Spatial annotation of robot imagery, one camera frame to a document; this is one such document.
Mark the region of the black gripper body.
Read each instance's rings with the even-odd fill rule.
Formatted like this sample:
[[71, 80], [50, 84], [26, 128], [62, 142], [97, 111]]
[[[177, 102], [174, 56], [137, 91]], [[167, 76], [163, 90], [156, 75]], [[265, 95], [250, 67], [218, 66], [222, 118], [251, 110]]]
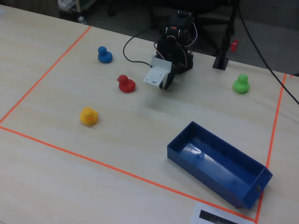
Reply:
[[156, 57], [172, 63], [172, 70], [182, 74], [187, 71], [187, 53], [174, 36], [161, 37], [155, 43]]

